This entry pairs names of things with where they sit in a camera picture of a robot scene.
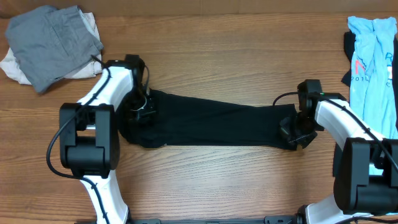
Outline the black polo shirt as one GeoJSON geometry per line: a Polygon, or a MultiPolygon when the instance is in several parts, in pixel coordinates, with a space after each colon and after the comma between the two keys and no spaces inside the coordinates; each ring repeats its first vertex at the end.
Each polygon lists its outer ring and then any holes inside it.
{"type": "Polygon", "coordinates": [[[116,111],[121,136],[145,148],[169,146],[272,146],[296,150],[279,123],[297,112],[293,104],[247,106],[152,90],[149,107],[133,110],[125,96],[116,111]]]}

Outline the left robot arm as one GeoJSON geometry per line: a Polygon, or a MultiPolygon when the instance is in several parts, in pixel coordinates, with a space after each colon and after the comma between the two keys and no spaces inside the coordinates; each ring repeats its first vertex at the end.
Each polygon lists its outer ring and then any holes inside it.
{"type": "Polygon", "coordinates": [[[149,70],[138,55],[102,63],[102,76],[76,103],[59,111],[60,162],[86,189],[96,223],[132,223],[116,177],[119,131],[142,124],[155,114],[149,93],[149,70]]]}

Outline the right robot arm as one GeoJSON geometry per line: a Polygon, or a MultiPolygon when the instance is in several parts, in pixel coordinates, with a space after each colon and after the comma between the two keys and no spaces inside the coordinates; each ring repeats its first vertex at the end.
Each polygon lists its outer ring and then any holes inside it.
{"type": "Polygon", "coordinates": [[[295,215],[266,217],[265,223],[397,223],[397,141],[376,132],[339,93],[325,93],[319,80],[305,80],[295,91],[299,112],[279,123],[292,146],[307,147],[319,131],[337,143],[333,195],[300,207],[295,215]]]}

